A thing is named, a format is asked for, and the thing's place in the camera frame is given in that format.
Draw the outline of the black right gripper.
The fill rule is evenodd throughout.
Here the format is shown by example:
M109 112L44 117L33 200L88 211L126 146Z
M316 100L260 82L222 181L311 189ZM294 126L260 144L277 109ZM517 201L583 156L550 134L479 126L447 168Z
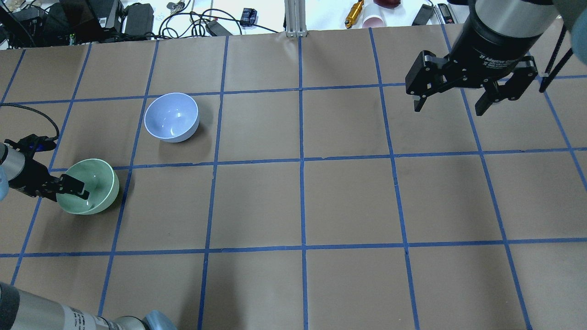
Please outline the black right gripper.
M469 15L447 59L421 51L405 76L405 92L413 96L414 111L427 98L460 85L482 85L475 104L482 116L494 103L518 100L537 77L533 56L526 56L558 16L551 0L449 0L467 6ZM512 73L505 84L498 81Z

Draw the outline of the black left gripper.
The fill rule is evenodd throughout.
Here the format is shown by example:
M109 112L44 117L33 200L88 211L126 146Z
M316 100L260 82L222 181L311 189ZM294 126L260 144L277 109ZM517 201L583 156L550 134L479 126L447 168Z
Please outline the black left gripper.
M88 200L89 192L84 182L70 175L61 175L52 180L47 167L33 159L26 159L19 175L8 181L9 187L29 197L56 198L57 194L67 194Z

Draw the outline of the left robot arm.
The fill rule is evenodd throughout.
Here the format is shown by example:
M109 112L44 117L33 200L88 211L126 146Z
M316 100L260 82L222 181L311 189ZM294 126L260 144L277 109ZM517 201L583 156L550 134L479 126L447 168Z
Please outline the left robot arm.
M8 196L10 189L29 197L47 198L57 201L57 194L67 194L88 200L90 192L84 182L70 175L54 177L48 168L33 156L1 145L1 192L0 200Z

